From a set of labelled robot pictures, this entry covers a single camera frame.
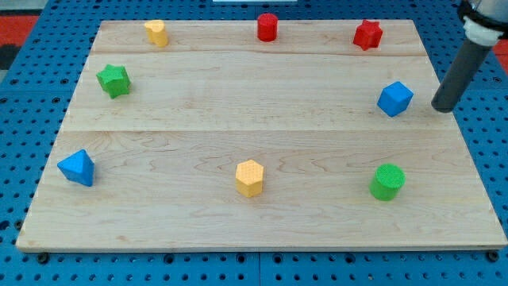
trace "yellow block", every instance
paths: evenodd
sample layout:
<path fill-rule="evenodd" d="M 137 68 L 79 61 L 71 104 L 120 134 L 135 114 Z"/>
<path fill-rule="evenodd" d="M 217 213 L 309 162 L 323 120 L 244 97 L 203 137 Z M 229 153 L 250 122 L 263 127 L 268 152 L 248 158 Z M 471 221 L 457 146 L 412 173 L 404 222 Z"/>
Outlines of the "yellow block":
<path fill-rule="evenodd" d="M 146 29 L 150 43 L 156 44 L 157 47 L 165 47 L 169 42 L 166 28 L 162 20 L 147 21 L 144 23 L 144 28 Z"/>
<path fill-rule="evenodd" d="M 263 191 L 264 167 L 254 160 L 248 160 L 237 165 L 237 190 L 250 198 Z"/>

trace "red cylinder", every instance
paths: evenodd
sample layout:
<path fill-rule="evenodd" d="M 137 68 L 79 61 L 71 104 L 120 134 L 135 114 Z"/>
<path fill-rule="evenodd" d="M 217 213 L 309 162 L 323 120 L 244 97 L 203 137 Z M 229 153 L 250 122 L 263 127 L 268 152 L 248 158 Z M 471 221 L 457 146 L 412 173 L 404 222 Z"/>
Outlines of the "red cylinder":
<path fill-rule="evenodd" d="M 257 37 L 262 41 L 274 41 L 277 38 L 278 21 L 274 14 L 261 14 L 257 18 Z"/>

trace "wooden board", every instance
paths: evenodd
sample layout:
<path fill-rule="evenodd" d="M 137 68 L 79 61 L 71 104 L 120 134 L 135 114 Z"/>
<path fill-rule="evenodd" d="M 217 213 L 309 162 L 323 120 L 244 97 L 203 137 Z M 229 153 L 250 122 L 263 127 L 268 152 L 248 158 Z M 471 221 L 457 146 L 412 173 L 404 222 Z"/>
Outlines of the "wooden board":
<path fill-rule="evenodd" d="M 451 114 L 430 106 L 437 77 L 412 21 L 382 21 L 377 49 L 351 44 L 360 21 L 168 21 L 171 45 L 141 21 L 102 23 L 17 246 L 28 252 L 385 251 L 506 245 Z M 125 65 L 115 100 L 95 74 Z M 387 117 L 380 91 L 415 96 Z M 93 187 L 56 163 L 85 148 Z M 236 165 L 265 167 L 262 195 L 235 189 Z M 368 184 L 395 163 L 390 202 Z"/>

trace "green block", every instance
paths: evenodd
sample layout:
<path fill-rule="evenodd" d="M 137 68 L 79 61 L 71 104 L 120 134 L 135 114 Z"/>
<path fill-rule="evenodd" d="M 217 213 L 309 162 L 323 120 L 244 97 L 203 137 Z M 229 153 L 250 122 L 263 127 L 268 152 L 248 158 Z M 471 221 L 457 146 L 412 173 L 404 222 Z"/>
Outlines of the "green block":
<path fill-rule="evenodd" d="M 119 95 L 129 94 L 130 80 L 125 67 L 115 67 L 111 64 L 107 64 L 96 76 L 102 89 L 107 92 L 112 99 Z"/>
<path fill-rule="evenodd" d="M 382 164 L 375 171 L 369 189 L 379 200 L 392 200 L 406 182 L 404 171 L 394 164 Z"/>

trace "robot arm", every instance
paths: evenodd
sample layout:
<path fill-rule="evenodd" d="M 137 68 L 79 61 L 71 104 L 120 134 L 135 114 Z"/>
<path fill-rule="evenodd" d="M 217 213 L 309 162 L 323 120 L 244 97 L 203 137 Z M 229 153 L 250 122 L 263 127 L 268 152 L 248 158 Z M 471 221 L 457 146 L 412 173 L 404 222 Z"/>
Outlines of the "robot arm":
<path fill-rule="evenodd" d="M 453 110 L 492 47 L 508 38 L 508 0 L 463 0 L 458 14 L 467 38 L 432 100 L 440 112 Z"/>

